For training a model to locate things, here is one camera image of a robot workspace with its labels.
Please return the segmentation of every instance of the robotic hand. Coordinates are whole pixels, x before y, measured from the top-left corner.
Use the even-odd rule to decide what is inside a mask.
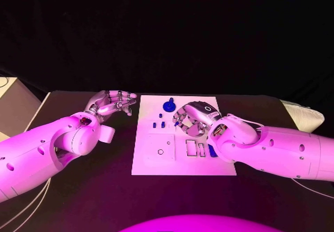
[[[0,202],[39,186],[98,141],[111,143],[114,128],[101,125],[117,111],[131,115],[137,95],[101,91],[84,112],[36,127],[0,143]]]
[[[186,117],[190,128],[183,124]],[[200,101],[177,110],[173,122],[192,137],[208,131],[208,144],[224,161],[244,162],[284,177],[334,181],[334,139],[264,126],[232,114],[222,117],[213,106]]]

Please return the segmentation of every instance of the black curtain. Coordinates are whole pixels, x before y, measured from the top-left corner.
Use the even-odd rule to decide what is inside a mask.
[[[333,128],[333,30],[319,2],[5,0],[0,69],[44,92],[271,95]]]

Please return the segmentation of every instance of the white board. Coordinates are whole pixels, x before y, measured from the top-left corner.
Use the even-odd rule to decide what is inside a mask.
[[[170,98],[175,98],[176,111],[193,101],[208,102],[219,110],[215,97],[141,96],[133,175],[236,175],[235,165],[211,156],[208,135],[193,138],[185,134],[180,127],[175,126],[172,120],[176,111],[169,113],[163,110],[163,104]],[[195,141],[198,155],[193,151],[193,142],[189,141],[190,143],[186,144],[186,140]]]

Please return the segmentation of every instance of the dark table surface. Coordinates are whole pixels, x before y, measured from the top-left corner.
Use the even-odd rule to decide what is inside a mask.
[[[81,111],[93,95],[52,92],[31,128]],[[216,99],[222,114],[297,129],[278,99],[247,95],[218,95]],[[111,116],[107,125],[117,130],[113,143],[98,143],[94,151],[52,177],[44,203],[21,231],[114,232],[180,214],[232,216],[288,232],[334,231],[334,200],[242,163],[235,164],[238,176],[133,176],[139,111],[140,103],[133,106],[131,117],[124,112]],[[330,182],[300,182],[334,195]],[[41,189],[0,204],[0,224],[25,208]],[[31,212],[3,231],[12,231]]]

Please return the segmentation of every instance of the rectangular slot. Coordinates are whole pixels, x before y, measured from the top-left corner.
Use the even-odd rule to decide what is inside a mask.
[[[188,156],[198,156],[196,141],[186,140],[186,146],[188,146]]]
[[[200,157],[206,157],[205,144],[199,144]]]

